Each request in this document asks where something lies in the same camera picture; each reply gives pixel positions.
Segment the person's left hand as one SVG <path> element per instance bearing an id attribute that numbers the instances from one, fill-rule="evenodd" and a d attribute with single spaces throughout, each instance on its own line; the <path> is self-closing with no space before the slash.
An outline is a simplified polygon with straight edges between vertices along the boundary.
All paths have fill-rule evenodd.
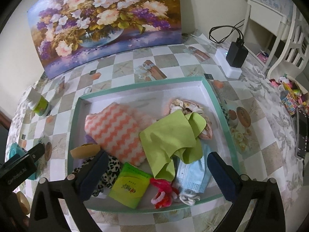
<path id="1" fill-rule="evenodd" d="M 71 157 L 73 159 L 86 159 L 89 157 L 96 156 L 101 151 L 101 147 L 98 144 L 87 143 L 82 146 L 76 147 L 70 150 Z M 10 158 L 14 155 L 23 156 L 26 151 L 21 148 L 17 143 L 13 143 L 10 148 Z M 30 206 L 28 200 L 19 191 L 17 193 L 18 205 L 21 208 L 23 214 L 28 215 L 30 213 Z"/>

